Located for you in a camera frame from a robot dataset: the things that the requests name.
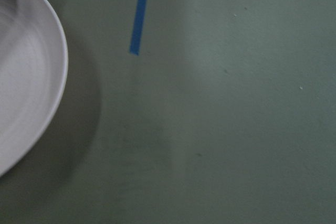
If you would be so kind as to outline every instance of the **blue tape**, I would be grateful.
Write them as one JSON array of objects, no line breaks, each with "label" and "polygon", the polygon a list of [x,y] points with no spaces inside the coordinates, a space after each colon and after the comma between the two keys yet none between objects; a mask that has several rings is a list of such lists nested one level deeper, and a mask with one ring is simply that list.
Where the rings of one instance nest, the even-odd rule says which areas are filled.
[{"label": "blue tape", "polygon": [[135,55],[139,55],[142,27],[146,10],[146,2],[147,0],[138,0],[138,4],[136,6],[132,40],[130,46],[130,53]]}]

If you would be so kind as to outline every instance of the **green surface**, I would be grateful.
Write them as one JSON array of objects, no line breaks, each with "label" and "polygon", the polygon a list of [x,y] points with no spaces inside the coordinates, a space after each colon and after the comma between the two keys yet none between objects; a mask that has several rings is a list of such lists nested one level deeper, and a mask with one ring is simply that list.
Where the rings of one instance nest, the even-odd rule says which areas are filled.
[{"label": "green surface", "polygon": [[50,0],[58,113],[0,223],[336,223],[336,0]]}]

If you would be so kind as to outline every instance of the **plate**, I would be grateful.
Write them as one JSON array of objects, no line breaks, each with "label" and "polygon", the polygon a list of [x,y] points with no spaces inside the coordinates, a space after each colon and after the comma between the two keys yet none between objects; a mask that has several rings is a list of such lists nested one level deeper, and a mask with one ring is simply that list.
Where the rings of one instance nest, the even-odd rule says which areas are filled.
[{"label": "plate", "polygon": [[47,0],[0,0],[0,175],[41,137],[61,100],[68,51]]}]

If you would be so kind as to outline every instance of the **blue stripe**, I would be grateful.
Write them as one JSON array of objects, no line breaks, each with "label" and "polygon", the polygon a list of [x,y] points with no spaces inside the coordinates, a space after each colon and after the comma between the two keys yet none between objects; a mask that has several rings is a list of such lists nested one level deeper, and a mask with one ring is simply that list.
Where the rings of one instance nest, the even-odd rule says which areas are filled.
[{"label": "blue stripe", "polygon": [[136,6],[132,40],[130,46],[130,53],[135,55],[139,55],[142,27],[146,10],[146,2],[147,0],[138,0],[138,5]]}]

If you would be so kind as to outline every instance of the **white plate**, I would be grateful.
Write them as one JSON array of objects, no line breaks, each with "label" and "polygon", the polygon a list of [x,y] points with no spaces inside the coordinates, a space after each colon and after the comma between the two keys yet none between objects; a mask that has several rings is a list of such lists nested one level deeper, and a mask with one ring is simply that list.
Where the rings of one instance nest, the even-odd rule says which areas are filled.
[{"label": "white plate", "polygon": [[0,0],[0,175],[50,123],[67,69],[64,31],[47,0]]}]

